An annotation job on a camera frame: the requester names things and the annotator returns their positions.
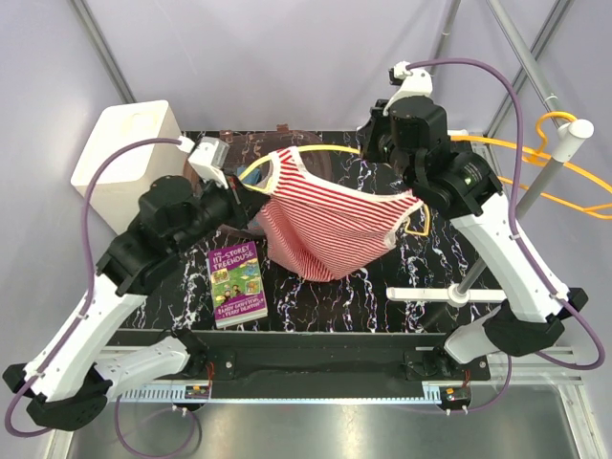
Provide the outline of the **red white striped top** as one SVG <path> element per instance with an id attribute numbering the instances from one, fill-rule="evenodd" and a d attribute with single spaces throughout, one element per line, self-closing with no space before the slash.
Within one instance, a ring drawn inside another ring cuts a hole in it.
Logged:
<path id="1" fill-rule="evenodd" d="M 313 282 L 338 280 L 396 247 L 396 231 L 423 202 L 410 191 L 377 195 L 311 173 L 296 147 L 269 155 L 269 202 L 256 216 L 268 257 Z"/>

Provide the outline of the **orange plastic hanger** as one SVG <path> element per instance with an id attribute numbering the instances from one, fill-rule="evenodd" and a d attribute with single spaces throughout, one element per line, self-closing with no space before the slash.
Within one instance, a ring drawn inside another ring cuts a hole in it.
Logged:
<path id="1" fill-rule="evenodd" d="M 552 159 L 552 156 L 544 152 L 544 147 L 548 144 L 548 136 L 542 129 L 542 123 L 548 119 L 560 119 L 565 121 L 574 122 L 577 121 L 578 118 L 573 114 L 563 111 L 552 111 L 543 114 L 535 123 L 535 132 L 541 139 L 541 144 L 538 149 L 533 149 L 529 146 L 524 146 L 522 148 L 522 162 L 526 164 L 531 164 L 538 167 L 543 167 L 547 164 L 548 160 Z M 473 136 L 473 135 L 459 135 L 458 131 L 454 131 L 453 135 L 450 136 L 450 139 L 454 142 L 476 142 L 482 143 L 484 145 L 493 145 L 504 147 L 508 149 L 515 150 L 516 144 L 514 142 L 499 140 L 495 138 L 487 138 L 483 136 Z M 587 171 L 586 169 L 577 166 L 571 162 L 565 162 L 563 166 L 573 173 L 579 175 L 580 177 L 586 179 L 587 181 L 599 186 L 608 194 L 611 194 L 611 185 L 607 183 L 602 178 L 597 175 Z M 611 203 L 595 205 L 590 207 L 579 206 L 578 204 L 572 203 L 570 201 L 563 200 L 558 198 L 557 196 L 551 195 L 546 192 L 541 192 L 540 196 L 553 201 L 559 205 L 565 206 L 572 210 L 575 210 L 579 213 L 586 214 L 590 217 L 603 220 L 610 221 L 611 213 L 608 212 L 611 210 Z"/>

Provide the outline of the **blue tank top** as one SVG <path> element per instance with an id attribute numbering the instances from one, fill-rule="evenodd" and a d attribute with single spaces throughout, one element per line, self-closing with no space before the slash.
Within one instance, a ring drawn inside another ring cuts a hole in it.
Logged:
<path id="1" fill-rule="evenodd" d="M 243 186 L 253 191 L 264 191 L 266 180 L 264 179 L 259 166 L 249 169 L 246 166 L 239 166 L 236 170 L 237 177 Z"/>

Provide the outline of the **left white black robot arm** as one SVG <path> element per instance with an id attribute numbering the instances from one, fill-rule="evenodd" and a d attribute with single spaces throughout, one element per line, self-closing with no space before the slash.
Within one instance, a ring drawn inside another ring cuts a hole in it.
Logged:
<path id="1" fill-rule="evenodd" d="M 97 263 L 87 264 L 83 299 L 32 361 L 10 365 L 2 378 L 43 434 L 76 431 L 119 395 L 160 377 L 196 379 L 208 369 L 208 349 L 188 330 L 116 360 L 99 353 L 124 320 L 174 273 L 182 256 L 221 226 L 244 228 L 269 196 L 229 175 L 195 194 L 181 176 L 156 180 L 138 201 L 127 231 Z"/>

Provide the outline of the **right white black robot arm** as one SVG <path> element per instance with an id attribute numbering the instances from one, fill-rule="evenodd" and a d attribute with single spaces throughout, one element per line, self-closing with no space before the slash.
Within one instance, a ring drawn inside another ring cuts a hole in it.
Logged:
<path id="1" fill-rule="evenodd" d="M 522 357 L 555 344 L 562 321 L 585 306 L 587 293 L 549 271 L 536 272 L 521 250 L 526 236 L 509 222 L 500 181 L 482 157 L 452 146 L 445 109 L 426 96 L 379 99 L 359 132 L 362 157 L 388 164 L 417 198 L 449 220 L 506 296 L 484 317 L 450 332 L 416 371 L 451 380 L 486 354 Z"/>

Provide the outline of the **brown transparent oval basket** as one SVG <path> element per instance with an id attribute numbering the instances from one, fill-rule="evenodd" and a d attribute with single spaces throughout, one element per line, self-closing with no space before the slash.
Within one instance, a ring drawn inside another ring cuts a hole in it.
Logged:
<path id="1" fill-rule="evenodd" d="M 292 130 L 287 124 L 277 125 L 275 131 L 253 131 L 240 133 L 237 131 L 223 130 L 219 134 L 205 133 L 202 137 L 218 137 L 229 144 L 229 153 L 224 163 L 224 168 L 237 176 L 236 170 L 239 166 L 249 166 L 260 157 L 275 150 L 290 146 L 322 144 L 318 135 L 308 131 Z M 333 178 L 332 161 L 329 151 L 314 151 L 300 153 L 301 160 L 306 169 L 326 181 Z M 266 183 L 270 176 L 268 163 L 259 165 Z M 220 231 L 243 238 L 261 239 L 265 238 L 264 231 L 259 227 L 256 220 L 252 220 L 246 229 L 235 229 L 223 226 Z"/>

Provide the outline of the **purple treehouse book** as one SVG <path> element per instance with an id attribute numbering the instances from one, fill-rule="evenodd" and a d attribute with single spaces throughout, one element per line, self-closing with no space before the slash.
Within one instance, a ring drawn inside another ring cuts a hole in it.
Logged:
<path id="1" fill-rule="evenodd" d="M 210 251 L 207 268 L 218 329 L 268 315 L 257 250 L 252 241 Z"/>

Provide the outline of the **black marble pattern mat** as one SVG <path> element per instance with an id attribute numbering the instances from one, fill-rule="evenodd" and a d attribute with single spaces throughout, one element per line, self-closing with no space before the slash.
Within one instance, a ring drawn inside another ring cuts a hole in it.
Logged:
<path id="1" fill-rule="evenodd" d="M 249 241 L 257 247 L 269 312 L 241 325 L 243 331 L 445 333 L 491 312 L 492 303 L 471 302 L 453 308 L 445 302 L 387 298 L 389 287 L 445 288 L 459 282 L 478 257 L 465 238 L 437 214 L 431 216 L 429 236 L 418 236 L 423 222 L 423 213 L 415 213 L 410 231 L 398 231 L 393 251 L 328 283 L 307 281 L 275 264 L 267 255 L 266 240 L 259 235 L 219 229 L 186 254 L 178 269 L 126 318 L 122 328 L 214 329 L 208 252 Z"/>

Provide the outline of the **white grey clothes rack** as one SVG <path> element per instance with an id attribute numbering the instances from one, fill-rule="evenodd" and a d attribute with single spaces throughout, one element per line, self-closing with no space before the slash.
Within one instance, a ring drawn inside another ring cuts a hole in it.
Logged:
<path id="1" fill-rule="evenodd" d="M 491 1 L 488 5 L 521 65 L 514 80 L 504 83 L 509 104 L 513 107 L 519 105 L 518 93 L 524 82 L 529 81 L 546 108 L 546 113 L 563 111 L 537 59 L 570 8 L 570 2 L 557 1 L 553 5 L 532 47 L 525 44 L 501 2 Z M 459 65 L 461 62 L 459 58 L 437 56 L 428 61 L 409 64 L 406 69 L 423 68 L 430 73 L 437 66 Z M 390 165 L 398 168 L 404 182 L 416 195 L 447 219 L 483 215 L 484 204 L 499 193 L 500 182 L 473 154 L 452 151 L 450 135 L 442 131 L 447 125 L 447 115 L 443 108 L 434 104 L 430 97 L 417 96 L 396 101 L 388 115 L 391 118 L 394 142 Z M 515 189 L 511 191 L 509 224 L 512 227 L 533 206 L 563 164 L 570 161 L 593 133 L 592 125 L 587 120 L 552 120 L 557 124 L 557 150 L 552 159 L 541 167 L 523 197 L 519 197 Z"/>

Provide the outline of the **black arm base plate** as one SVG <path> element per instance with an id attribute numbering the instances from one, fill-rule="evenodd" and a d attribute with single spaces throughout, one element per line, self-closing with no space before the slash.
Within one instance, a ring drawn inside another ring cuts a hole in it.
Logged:
<path id="1" fill-rule="evenodd" d="M 419 397 L 417 374 L 439 335 L 196 332 L 213 365 L 214 400 L 341 399 L 399 401 Z"/>

